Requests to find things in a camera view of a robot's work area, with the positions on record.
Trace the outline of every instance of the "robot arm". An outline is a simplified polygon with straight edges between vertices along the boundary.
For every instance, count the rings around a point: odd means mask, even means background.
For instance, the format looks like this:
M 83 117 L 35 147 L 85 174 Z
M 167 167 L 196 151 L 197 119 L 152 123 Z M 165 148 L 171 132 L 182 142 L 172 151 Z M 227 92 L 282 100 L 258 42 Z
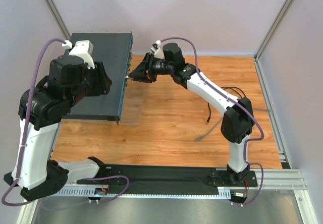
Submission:
M 70 42 L 63 46 L 65 49 L 71 49 L 69 55 L 53 60 L 50 63 L 49 75 L 40 80 L 35 87 L 24 147 L 21 144 L 29 90 L 20 100 L 20 148 L 16 166 L 12 172 L 5 175 L 4 180 L 11 185 L 19 168 L 18 159 L 23 154 L 17 184 L 22 187 L 21 195 L 28 201 L 52 195 L 65 183 L 94 178 L 103 165 L 94 157 L 80 162 L 48 160 L 55 146 L 55 134 L 61 118 L 82 98 L 108 94 L 112 84 L 105 74 L 102 62 L 93 61 L 91 42 L 78 41 L 74 48 Z
M 223 116 L 221 132 L 229 141 L 230 160 L 227 169 L 230 172 L 230 179 L 233 183 L 241 180 L 250 169 L 244 160 L 244 142 L 250 137 L 254 122 L 234 103 L 206 85 L 205 81 L 227 97 L 239 102 L 253 115 L 250 100 L 230 95 L 200 72 L 202 80 L 197 73 L 199 69 L 185 62 L 182 51 L 176 43 L 165 44 L 161 49 L 161 42 L 157 41 L 151 50 L 153 53 L 146 53 L 140 65 L 129 74 L 129 78 L 152 83 L 157 80 L 157 75 L 170 75 L 175 83 L 195 92 L 213 105 Z

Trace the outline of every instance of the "gray wall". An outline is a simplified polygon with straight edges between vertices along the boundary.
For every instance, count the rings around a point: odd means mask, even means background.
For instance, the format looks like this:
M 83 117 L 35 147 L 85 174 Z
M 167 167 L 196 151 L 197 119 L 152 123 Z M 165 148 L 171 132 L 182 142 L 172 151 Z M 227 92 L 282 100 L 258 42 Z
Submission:
M 255 54 L 285 0 L 54 0 L 70 32 L 129 32 L 133 51 L 183 36 L 200 54 Z M 183 51 L 192 52 L 183 43 Z
M 295 0 L 260 64 L 292 167 L 301 169 L 323 223 L 323 0 Z
M 18 106 L 22 93 L 29 88 L 33 68 L 43 44 L 53 38 L 62 38 L 43 0 L 0 0 L 0 177 L 13 170 L 19 145 Z M 48 73 L 50 59 L 63 50 L 59 44 L 50 48 L 40 69 Z M 8 185 L 0 181 L 0 194 Z M 21 202 L 18 189 L 7 198 Z M 0 222 L 15 223 L 20 208 L 0 204 Z

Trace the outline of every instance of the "wooden table surface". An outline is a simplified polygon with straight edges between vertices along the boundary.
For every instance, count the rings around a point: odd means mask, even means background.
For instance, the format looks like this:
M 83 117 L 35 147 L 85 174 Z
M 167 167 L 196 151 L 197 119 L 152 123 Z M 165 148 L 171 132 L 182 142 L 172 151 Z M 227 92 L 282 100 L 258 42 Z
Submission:
M 142 57 L 133 56 L 131 69 L 141 62 Z M 185 58 L 186 62 L 194 62 L 192 56 Z M 240 87 L 253 107 L 265 108 L 252 58 L 198 59 L 199 68 L 217 85 Z M 194 142 L 221 117 L 211 107 L 212 117 L 206 125 L 207 103 L 200 96 L 174 83 L 169 75 L 158 76 L 152 84 L 129 81 L 126 91 L 130 90 L 143 92 L 142 105 L 134 105 L 141 110 L 139 125 L 63 122 L 52 159 L 79 161 L 95 156 L 105 163 L 119 164 L 227 165 L 229 146 L 220 133 L 220 125 L 201 141 Z M 264 130 L 265 139 L 249 144 L 249 161 L 260 162 L 264 168 L 281 169 L 268 114 L 256 110 L 254 115 Z M 255 126 L 251 137 L 259 136 Z

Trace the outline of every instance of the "dark gray box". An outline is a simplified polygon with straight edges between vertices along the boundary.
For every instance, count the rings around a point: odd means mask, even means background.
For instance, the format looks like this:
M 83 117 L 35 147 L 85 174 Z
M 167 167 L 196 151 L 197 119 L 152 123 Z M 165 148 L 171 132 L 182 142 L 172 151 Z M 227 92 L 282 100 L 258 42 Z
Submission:
M 83 98 L 64 118 L 118 122 L 121 119 L 125 76 L 131 57 L 132 33 L 73 33 L 70 39 L 73 44 L 81 40 L 89 40 L 93 44 L 93 60 L 103 62 L 112 86 L 107 95 Z

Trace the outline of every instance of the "black mounting plate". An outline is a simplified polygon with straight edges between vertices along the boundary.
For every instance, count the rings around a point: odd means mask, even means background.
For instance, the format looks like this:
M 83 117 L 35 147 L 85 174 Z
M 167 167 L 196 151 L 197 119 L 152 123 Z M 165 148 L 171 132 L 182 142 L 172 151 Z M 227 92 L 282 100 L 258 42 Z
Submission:
M 257 187 L 257 178 L 254 171 L 249 171 L 245 177 L 233 184 L 232 175 L 227 169 L 214 169 L 210 173 L 212 185 L 217 187 L 245 187 L 248 182 L 249 187 Z

